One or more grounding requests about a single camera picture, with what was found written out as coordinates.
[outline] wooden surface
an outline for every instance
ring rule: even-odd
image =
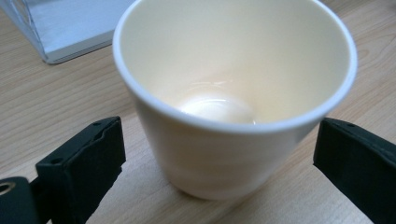
[[[396,1],[323,2],[348,26],[360,61],[352,91],[329,117],[396,143]],[[0,24],[0,178],[33,180],[53,149],[119,115],[127,162],[88,223],[371,223],[312,165],[318,128],[254,194],[209,202],[180,193],[149,150],[110,47],[47,65],[3,11]]]

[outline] table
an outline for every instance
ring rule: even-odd
[[[396,1],[323,0],[359,52],[350,94],[328,117],[396,143]],[[192,198],[164,178],[142,131],[111,47],[43,63],[0,11],[0,178],[36,177],[35,164],[91,122],[119,115],[127,162],[88,223],[371,223],[315,166],[318,127],[254,194]]]

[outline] cup rim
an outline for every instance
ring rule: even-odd
[[[322,104],[316,106],[312,110],[305,112],[299,116],[276,120],[272,122],[264,122],[257,124],[247,124],[247,123],[226,123],[213,121],[209,119],[202,119],[195,117],[193,115],[189,115],[186,113],[173,108],[172,106],[162,102],[160,99],[153,96],[149,91],[145,90],[132,76],[129,72],[125,61],[121,57],[121,46],[120,46],[120,38],[122,33],[122,28],[125,22],[128,20],[130,14],[134,11],[136,6],[145,0],[136,0],[134,1],[123,13],[121,16],[119,23],[115,29],[113,36],[113,57],[115,60],[116,67],[119,70],[119,73],[129,88],[129,91],[132,91],[133,94],[139,98],[141,101],[145,102],[151,108],[160,111],[162,114],[165,114],[167,117],[179,120],[183,123],[211,130],[214,132],[226,132],[226,133],[277,133],[286,131],[288,129],[296,128],[303,126],[306,123],[317,121],[323,119],[332,109],[334,109],[337,105],[339,105],[342,100],[347,96],[350,91],[353,82],[355,80],[357,70],[358,70],[358,55],[355,43],[353,41],[353,37],[348,31],[347,27],[344,25],[342,20],[334,13],[331,9],[325,6],[323,3],[319,2],[319,0],[313,0],[312,2],[317,4],[319,9],[330,16],[333,21],[339,27],[344,39],[346,40],[346,44],[348,47],[349,53],[349,64],[348,69],[345,75],[345,78],[334,94],[327,99]]]

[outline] white object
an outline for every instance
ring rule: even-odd
[[[165,175],[200,198],[258,188],[347,95],[357,52],[311,0],[141,0],[115,62]]]
[[[1,0],[0,7],[46,63],[62,63],[111,44],[134,0]]]

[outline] white cup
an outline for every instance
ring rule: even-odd
[[[211,200],[264,183],[357,71],[350,33],[315,0],[137,0],[113,52],[164,174]]]

